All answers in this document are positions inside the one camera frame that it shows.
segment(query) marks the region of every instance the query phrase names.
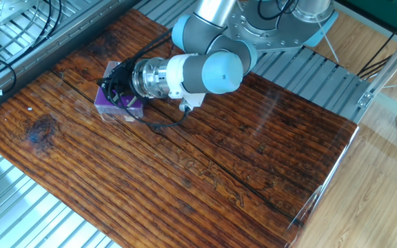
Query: wooden tabletop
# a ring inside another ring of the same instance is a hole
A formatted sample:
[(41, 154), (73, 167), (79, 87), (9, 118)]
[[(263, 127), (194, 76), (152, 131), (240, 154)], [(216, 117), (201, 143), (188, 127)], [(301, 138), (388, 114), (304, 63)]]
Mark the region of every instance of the wooden tabletop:
[[(0, 154), (124, 247), (285, 246), (356, 124), (252, 73), (177, 127), (104, 122), (96, 80), (164, 30), (130, 11), (22, 89), (0, 107)], [(178, 104), (144, 119), (179, 120)]]

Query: metal mounting plate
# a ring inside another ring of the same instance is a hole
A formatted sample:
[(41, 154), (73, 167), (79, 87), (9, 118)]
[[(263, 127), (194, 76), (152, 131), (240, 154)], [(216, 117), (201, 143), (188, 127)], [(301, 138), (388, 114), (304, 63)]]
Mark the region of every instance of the metal mounting plate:
[(37, 3), (37, 0), (0, 0), (0, 25), (13, 20)]

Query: dark wood knot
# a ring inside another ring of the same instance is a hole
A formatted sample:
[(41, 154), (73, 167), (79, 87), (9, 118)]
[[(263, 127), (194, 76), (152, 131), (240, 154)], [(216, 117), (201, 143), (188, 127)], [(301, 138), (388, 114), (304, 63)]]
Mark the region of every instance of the dark wood knot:
[(58, 130), (56, 121), (49, 115), (43, 115), (36, 120), (28, 130), (28, 140), (40, 144), (50, 140), (54, 133)]

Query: robotic arm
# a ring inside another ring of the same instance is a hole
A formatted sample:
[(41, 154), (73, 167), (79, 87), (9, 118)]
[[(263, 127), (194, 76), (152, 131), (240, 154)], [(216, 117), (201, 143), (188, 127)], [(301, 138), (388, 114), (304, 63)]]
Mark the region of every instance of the robotic arm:
[(327, 31), (337, 17), (331, 0), (249, 0), (242, 10), (236, 5), (200, 0), (194, 14), (182, 16), (172, 30), (173, 43), (185, 54), (138, 61), (132, 92), (140, 99), (182, 99), (179, 109), (193, 110), (208, 93), (237, 90), (256, 65), (257, 51), (314, 46), (323, 38), (319, 26)]

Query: metal bracket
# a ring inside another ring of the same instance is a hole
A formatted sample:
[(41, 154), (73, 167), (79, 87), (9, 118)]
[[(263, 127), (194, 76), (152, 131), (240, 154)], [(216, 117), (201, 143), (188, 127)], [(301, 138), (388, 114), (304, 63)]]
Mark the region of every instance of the metal bracket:
[(356, 106), (366, 109), (370, 106), (370, 103), (373, 101), (374, 97), (375, 95), (373, 93), (365, 92), (359, 99)]

